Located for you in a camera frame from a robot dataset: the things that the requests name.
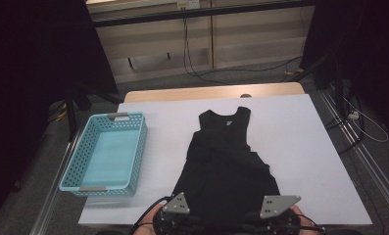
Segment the gray floor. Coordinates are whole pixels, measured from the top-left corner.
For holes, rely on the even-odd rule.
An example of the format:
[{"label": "gray floor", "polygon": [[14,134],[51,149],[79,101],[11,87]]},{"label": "gray floor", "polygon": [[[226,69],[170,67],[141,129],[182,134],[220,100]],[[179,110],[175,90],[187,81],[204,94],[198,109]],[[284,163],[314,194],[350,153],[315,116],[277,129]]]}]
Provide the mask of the gray floor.
[{"label": "gray floor", "polygon": [[[242,70],[218,71],[202,77],[203,79],[214,81],[205,81],[186,73],[130,81],[119,84],[120,97],[123,98],[128,91],[132,90],[212,86],[221,85],[220,82],[227,84],[278,82],[287,78],[284,74],[285,66],[269,71],[256,72],[245,70],[269,69],[279,64],[281,62],[243,66],[237,68]],[[288,65],[288,69],[293,71],[298,65],[299,61],[294,61]],[[320,92],[329,91],[317,91],[310,77],[301,83],[306,93],[310,94],[320,118],[324,123],[329,122],[332,119],[332,115],[320,96]],[[106,103],[97,97],[90,97],[90,99],[93,102],[90,113],[109,113],[117,109],[116,105]],[[363,107],[369,117],[378,121],[376,114],[368,108],[367,104],[364,104]],[[88,115],[87,112],[81,111],[77,111],[76,114],[81,122],[84,120],[82,117]],[[368,121],[366,122],[365,130],[376,138],[383,137],[377,127]],[[339,128],[333,128],[328,133],[338,151],[349,145]],[[49,122],[41,146],[22,179],[22,190],[11,193],[0,211],[0,234],[29,234],[52,184],[52,179],[58,170],[58,165],[62,161],[68,146],[68,138],[69,126],[66,119]],[[389,141],[378,143],[365,138],[363,143],[389,178]],[[373,221],[373,225],[358,227],[357,229],[365,235],[372,235],[382,234],[384,227],[384,234],[389,234],[389,205],[364,165],[354,151],[349,151],[341,155],[340,158],[354,180],[362,201]],[[77,225],[83,204],[84,199],[76,198],[68,193],[61,193],[57,198],[57,207],[52,211],[49,225],[46,227],[46,234],[96,234],[99,229]]]}]

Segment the dark curtain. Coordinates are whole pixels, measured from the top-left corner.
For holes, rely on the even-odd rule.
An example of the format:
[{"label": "dark curtain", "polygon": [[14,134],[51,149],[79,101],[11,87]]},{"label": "dark curtain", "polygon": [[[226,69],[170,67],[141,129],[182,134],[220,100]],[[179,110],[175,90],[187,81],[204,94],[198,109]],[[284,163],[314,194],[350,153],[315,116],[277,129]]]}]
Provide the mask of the dark curtain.
[{"label": "dark curtain", "polygon": [[389,1],[320,1],[308,33],[301,68],[325,53],[315,72],[317,88],[335,78],[335,63],[389,128]]},{"label": "dark curtain", "polygon": [[0,0],[0,207],[72,81],[118,92],[84,1]]}]

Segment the black cable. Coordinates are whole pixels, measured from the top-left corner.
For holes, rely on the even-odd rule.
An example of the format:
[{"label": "black cable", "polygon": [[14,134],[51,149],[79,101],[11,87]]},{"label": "black cable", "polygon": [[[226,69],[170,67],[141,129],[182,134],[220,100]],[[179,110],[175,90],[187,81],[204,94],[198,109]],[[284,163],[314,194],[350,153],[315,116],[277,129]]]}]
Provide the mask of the black cable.
[{"label": "black cable", "polygon": [[297,225],[275,225],[272,228],[290,228],[295,230],[310,230],[310,231],[316,231],[320,232],[322,234],[325,234],[325,229],[323,227],[311,227],[311,226],[297,226]]},{"label": "black cable", "polygon": [[139,224],[138,224],[138,227],[140,227],[140,226],[143,226],[143,225],[148,225],[148,224],[150,224],[150,225],[154,225],[154,224],[160,224],[160,223],[158,223],[158,222],[146,222],[146,223],[139,223]]},{"label": "black cable", "polygon": [[[304,52],[304,45],[305,45],[305,35],[306,35],[306,32],[305,32],[305,23],[304,23],[304,19],[302,18],[302,9],[304,7],[301,7],[300,11],[299,11],[299,17],[301,19],[301,25],[302,25],[302,43],[301,43],[301,51],[300,51],[300,56],[297,57],[297,58],[302,58],[303,57],[303,52]],[[284,82],[286,80],[286,78],[288,77],[288,64],[289,62],[287,62],[285,64],[285,76],[278,82]]]},{"label": "black cable", "polygon": [[335,123],[331,126],[326,126],[325,129],[329,130],[329,129],[335,128],[335,127],[339,126],[340,124],[343,124],[345,121],[347,121],[347,119],[343,118],[342,120],[338,121],[337,123]]},{"label": "black cable", "polygon": [[[228,83],[226,83],[226,82],[222,82],[222,81],[205,79],[205,78],[202,77],[203,74],[200,75],[200,74],[198,74],[198,73],[194,70],[193,65],[192,65],[192,63],[191,63],[190,46],[189,46],[189,44],[188,44],[188,25],[187,25],[187,19],[183,19],[183,22],[184,22],[184,68],[185,68],[185,71],[187,71],[187,73],[188,73],[189,75],[198,77],[198,78],[200,78],[200,79],[202,79],[202,80],[204,80],[204,81],[215,82],[215,83],[219,83],[219,84],[223,84],[223,85],[230,85],[230,84],[228,84]],[[190,63],[190,67],[191,67],[192,71],[194,72],[194,74],[191,73],[191,72],[189,72],[188,69],[187,69],[187,66],[186,66],[186,63],[185,63],[185,58],[186,58],[185,52],[186,52],[186,51],[187,51],[187,54],[188,54],[188,61],[189,61],[189,63]]]},{"label": "black cable", "polygon": [[328,121],[327,123],[324,123],[323,125],[325,127],[327,127],[328,125],[330,125],[332,122],[334,122],[335,120],[337,120],[337,117],[333,118],[332,120]]},{"label": "black cable", "polygon": [[[259,71],[272,71],[272,70],[275,70],[275,69],[278,69],[278,68],[281,68],[283,66],[287,66],[288,64],[290,64],[291,62],[295,61],[295,60],[298,60],[298,59],[301,59],[302,57],[299,56],[299,57],[295,57],[285,63],[282,63],[278,66],[275,66],[275,67],[272,67],[272,68],[267,68],[267,69],[261,69],[261,70],[246,70],[246,69],[224,69],[224,70],[210,70],[210,71],[206,71],[206,72],[203,72],[203,73],[198,73],[196,72],[193,67],[192,67],[192,63],[191,63],[191,56],[190,56],[190,49],[189,49],[189,43],[188,43],[188,25],[187,25],[187,21],[186,19],[183,19],[183,22],[184,22],[184,68],[185,68],[185,71],[191,75],[191,76],[195,76],[195,77],[198,77],[202,80],[205,80],[205,81],[210,81],[210,82],[216,82],[216,83],[220,83],[220,84],[224,84],[224,85],[230,85],[229,83],[225,83],[225,82],[221,82],[221,81],[217,81],[217,80],[210,80],[210,79],[205,79],[204,75],[207,75],[207,74],[210,74],[210,73],[215,73],[215,72],[221,72],[221,71],[250,71],[250,72],[259,72]],[[192,69],[193,72],[190,72],[186,66],[186,55],[188,56],[188,61],[190,63],[190,67]]]},{"label": "black cable", "polygon": [[[355,95],[355,97],[356,97],[356,100],[357,100],[357,103],[358,103],[359,111],[361,112],[362,111],[362,104],[360,102],[359,97],[357,95]],[[348,152],[349,150],[353,149],[358,144],[360,144],[360,142],[362,142],[363,138],[365,137],[365,119],[364,119],[363,116],[359,117],[359,123],[360,123],[360,129],[361,129],[361,131],[359,133],[359,137],[356,139],[356,141],[352,145],[350,145],[346,149],[338,152],[338,155],[342,155],[342,154]]]},{"label": "black cable", "polygon": [[305,215],[299,214],[299,213],[296,213],[295,215],[296,215],[296,216],[300,216],[300,217],[306,218],[306,219],[309,220],[311,223],[313,223],[315,227],[318,226],[318,225],[317,225],[312,219],[310,219],[308,216],[305,216]]},{"label": "black cable", "polygon": [[142,219],[146,216],[146,214],[148,214],[148,212],[151,211],[151,209],[153,209],[158,203],[160,203],[161,201],[168,201],[170,200],[172,197],[164,197],[164,198],[161,198],[159,200],[157,200],[154,204],[151,205],[151,207],[149,207],[139,218],[138,220],[133,224],[133,226],[130,228],[129,230],[129,235],[133,235],[133,233],[135,233],[136,229],[138,229],[139,226],[145,224],[145,223],[142,223],[142,224],[139,224]]}]

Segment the wire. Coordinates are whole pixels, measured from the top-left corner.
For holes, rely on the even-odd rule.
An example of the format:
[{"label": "wire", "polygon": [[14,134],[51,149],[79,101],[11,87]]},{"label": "wire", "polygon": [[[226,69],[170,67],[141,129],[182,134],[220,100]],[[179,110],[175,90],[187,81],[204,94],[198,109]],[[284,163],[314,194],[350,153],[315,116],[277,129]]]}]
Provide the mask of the wire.
[{"label": "wire", "polygon": [[337,120],[337,118],[333,118],[332,120],[328,121],[327,123],[324,123],[323,125],[325,127],[327,127],[328,125],[330,125],[332,122],[334,122],[335,120]]},{"label": "wire", "polygon": [[[357,104],[359,106],[359,109],[361,110],[362,109],[362,104],[360,102],[360,99],[358,96],[355,96],[356,97],[356,100],[357,100]],[[360,127],[361,127],[361,130],[365,130],[365,119],[363,118],[363,116],[361,116],[359,118],[359,122],[360,122]],[[349,147],[347,147],[346,149],[338,152],[338,155],[342,155],[346,152],[348,152],[349,150],[353,149],[354,147],[356,147],[358,144],[360,144],[360,142],[362,142],[363,138],[365,138],[365,133],[363,131],[360,132],[359,134],[359,137],[356,139],[356,141],[350,145]]]},{"label": "wire", "polygon": [[343,124],[345,121],[347,121],[347,119],[346,119],[346,118],[343,118],[343,119],[341,119],[340,121],[338,121],[337,123],[335,123],[334,125],[326,126],[325,129],[326,129],[326,130],[329,130],[329,129],[335,128],[335,127],[339,126],[340,124]]},{"label": "wire", "polygon": [[[184,22],[184,68],[185,68],[185,71],[186,71],[189,75],[198,77],[198,78],[200,78],[200,79],[202,79],[202,80],[204,80],[204,81],[215,82],[215,83],[219,83],[219,84],[223,84],[223,85],[230,85],[230,84],[228,84],[228,83],[226,83],[226,82],[222,82],[222,81],[211,80],[211,79],[205,79],[205,78],[202,77],[203,74],[200,75],[200,74],[198,74],[198,73],[194,70],[193,65],[192,65],[192,62],[191,62],[190,46],[189,46],[189,43],[188,43],[188,24],[187,24],[187,19],[184,18],[184,19],[183,19],[183,22]],[[191,67],[192,71],[194,72],[194,74],[191,73],[190,71],[188,71],[188,69],[187,69],[187,66],[186,66],[186,56],[185,56],[186,54],[185,54],[185,52],[187,52],[188,61],[189,61],[189,63],[190,63],[190,67]]]},{"label": "wire", "polygon": [[295,225],[276,225],[273,226],[272,228],[292,228],[296,230],[311,230],[311,231],[316,231],[316,232],[321,232],[325,234],[325,228],[323,227],[310,227],[310,226],[295,226]]},{"label": "wire", "polygon": [[143,226],[143,225],[148,225],[148,224],[151,224],[151,225],[153,225],[153,224],[160,224],[160,223],[158,223],[158,222],[146,222],[146,223],[139,223],[139,224],[138,224],[138,227],[140,227],[140,226]]},{"label": "wire", "polygon": [[[267,68],[267,69],[261,69],[261,70],[246,70],[246,69],[223,69],[223,70],[210,70],[210,71],[206,71],[206,72],[203,72],[203,73],[198,73],[194,70],[193,66],[192,66],[192,63],[191,63],[191,56],[190,56],[190,48],[189,48],[189,43],[188,43],[188,23],[187,23],[187,20],[186,19],[183,19],[183,22],[184,22],[184,68],[185,68],[185,71],[191,75],[191,76],[195,76],[195,77],[198,77],[202,80],[205,80],[205,81],[210,81],[210,82],[216,82],[216,83],[220,83],[220,84],[224,84],[224,85],[230,85],[229,83],[226,83],[226,82],[222,82],[222,81],[217,81],[217,80],[211,80],[211,79],[205,79],[203,76],[204,75],[207,75],[207,74],[210,74],[210,73],[215,73],[215,72],[221,72],[221,71],[250,71],[250,72],[259,72],[259,71],[272,71],[272,70],[275,70],[275,69],[278,69],[278,68],[281,68],[283,66],[287,66],[288,64],[290,64],[291,62],[293,61],[296,61],[298,59],[301,59],[302,57],[301,56],[298,56],[298,57],[295,57],[293,59],[290,59],[289,61],[285,62],[285,63],[282,63],[278,66],[275,66],[275,67],[271,67],[271,68]],[[191,67],[191,71],[188,70],[187,66],[186,66],[186,58],[188,57],[188,61],[189,61],[189,64],[190,64],[190,67]]]},{"label": "wire", "polygon": [[344,98],[344,100],[357,112],[359,112],[359,114],[361,114],[363,117],[367,118],[369,121],[373,122],[381,131],[383,131],[383,133],[386,135],[386,139],[384,140],[379,140],[379,139],[375,139],[373,138],[372,136],[370,136],[369,134],[365,133],[365,131],[363,129],[361,129],[357,124],[356,122],[353,120],[353,123],[354,125],[356,126],[356,128],[361,131],[365,136],[367,136],[368,138],[374,140],[374,141],[377,141],[377,142],[380,142],[380,143],[384,143],[386,141],[389,140],[389,135],[387,134],[387,132],[379,125],[377,124],[374,120],[372,120],[370,117],[368,117],[367,115],[363,114],[363,112],[361,112],[360,110],[356,109],[356,107],[354,107],[347,99]]},{"label": "wire", "polygon": [[135,233],[136,229],[138,229],[138,227],[140,227],[141,225],[145,224],[145,223],[141,223],[139,224],[142,219],[146,216],[146,214],[148,214],[148,212],[151,211],[151,209],[153,209],[158,203],[160,203],[161,201],[168,201],[170,200],[171,197],[164,197],[164,198],[161,198],[159,200],[157,200],[154,204],[151,205],[151,207],[149,207],[139,218],[138,220],[133,224],[133,226],[130,228],[129,230],[129,235],[133,235],[133,233]]},{"label": "wire", "polygon": [[307,217],[307,216],[305,216],[305,215],[303,215],[303,214],[296,213],[295,215],[300,216],[300,217],[304,217],[304,218],[306,218],[307,220],[309,220],[311,223],[313,223],[314,226],[318,226],[312,219],[310,219],[309,217]]},{"label": "wire", "polygon": [[[302,25],[302,44],[301,44],[301,51],[299,53],[300,57],[299,58],[302,58],[303,57],[303,54],[304,54],[304,45],[305,45],[305,36],[306,36],[306,31],[305,31],[305,23],[304,23],[304,19],[302,18],[302,9],[304,7],[301,7],[301,9],[299,10],[299,17],[301,19],[301,25]],[[283,82],[285,81],[285,79],[288,77],[288,75],[292,75],[292,74],[295,74],[296,72],[302,72],[299,71],[301,70],[301,68],[297,68],[295,71],[292,71],[292,72],[289,72],[288,71],[288,63],[285,65],[285,76],[278,82]]]}]

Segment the wall outlet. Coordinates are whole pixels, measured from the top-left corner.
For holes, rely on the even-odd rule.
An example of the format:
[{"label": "wall outlet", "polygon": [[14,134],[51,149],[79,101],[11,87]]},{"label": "wall outlet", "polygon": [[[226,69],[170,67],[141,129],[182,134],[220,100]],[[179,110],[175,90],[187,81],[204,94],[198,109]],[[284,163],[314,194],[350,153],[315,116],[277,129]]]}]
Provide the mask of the wall outlet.
[{"label": "wall outlet", "polygon": [[187,1],[188,9],[200,9],[200,0],[197,1]]},{"label": "wall outlet", "polygon": [[179,0],[176,2],[176,9],[178,11],[188,10],[188,2],[187,0]]}]

